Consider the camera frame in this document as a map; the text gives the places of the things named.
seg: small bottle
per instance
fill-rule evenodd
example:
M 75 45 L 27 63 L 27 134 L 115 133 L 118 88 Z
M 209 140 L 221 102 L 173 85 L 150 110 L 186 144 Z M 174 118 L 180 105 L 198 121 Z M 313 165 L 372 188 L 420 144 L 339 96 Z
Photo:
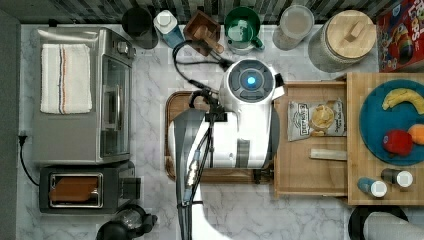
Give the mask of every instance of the small bottle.
M 170 11 L 160 12 L 153 20 L 153 24 L 170 48 L 174 48 L 184 41 L 177 19 Z
M 383 197 L 387 193 L 387 186 L 384 182 L 366 177 L 358 180 L 358 188 L 374 197 Z
M 410 172 L 391 168 L 386 168 L 381 172 L 381 179 L 404 188 L 411 186 L 414 180 Z

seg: banana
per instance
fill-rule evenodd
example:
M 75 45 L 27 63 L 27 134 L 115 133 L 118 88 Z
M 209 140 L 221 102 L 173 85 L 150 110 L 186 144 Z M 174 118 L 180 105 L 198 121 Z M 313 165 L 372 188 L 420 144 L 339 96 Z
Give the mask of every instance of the banana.
M 414 90 L 407 88 L 397 88 L 390 91 L 384 98 L 382 107 L 387 110 L 405 101 L 412 103 L 418 114 L 424 114 L 424 98 Z

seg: green mug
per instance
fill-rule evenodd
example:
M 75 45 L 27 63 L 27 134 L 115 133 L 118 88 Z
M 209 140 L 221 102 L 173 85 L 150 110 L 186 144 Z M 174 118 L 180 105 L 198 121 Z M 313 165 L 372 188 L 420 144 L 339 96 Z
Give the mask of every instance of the green mug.
M 256 48 L 265 48 L 258 38 L 261 21 L 258 14 L 248 7 L 237 7 L 231 10 L 224 20 L 227 42 L 234 48 L 244 49 L 253 44 Z

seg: jar lid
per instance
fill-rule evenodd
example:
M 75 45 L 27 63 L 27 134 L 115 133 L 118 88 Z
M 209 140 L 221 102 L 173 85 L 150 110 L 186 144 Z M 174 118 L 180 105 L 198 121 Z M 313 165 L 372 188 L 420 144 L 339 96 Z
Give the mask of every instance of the jar lid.
M 169 11 L 162 11 L 157 15 L 156 18 L 158 20 L 159 25 L 161 25 L 162 27 L 165 27 L 169 23 L 171 23 L 172 13 Z
M 360 58 L 377 38 L 372 20 L 356 10 L 343 11 L 329 20 L 326 40 L 331 49 L 345 58 Z
M 387 186 L 382 181 L 375 181 L 371 184 L 371 193 L 375 197 L 383 197 L 387 193 Z
M 412 174 L 408 171 L 402 171 L 396 176 L 396 181 L 401 187 L 409 187 L 413 181 Z

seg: white dish towel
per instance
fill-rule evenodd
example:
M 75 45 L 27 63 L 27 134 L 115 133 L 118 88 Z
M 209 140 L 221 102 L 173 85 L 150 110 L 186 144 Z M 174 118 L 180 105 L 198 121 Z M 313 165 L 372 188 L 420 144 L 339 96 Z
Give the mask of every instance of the white dish towel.
M 90 49 L 85 44 L 43 44 L 41 58 L 41 111 L 89 112 Z

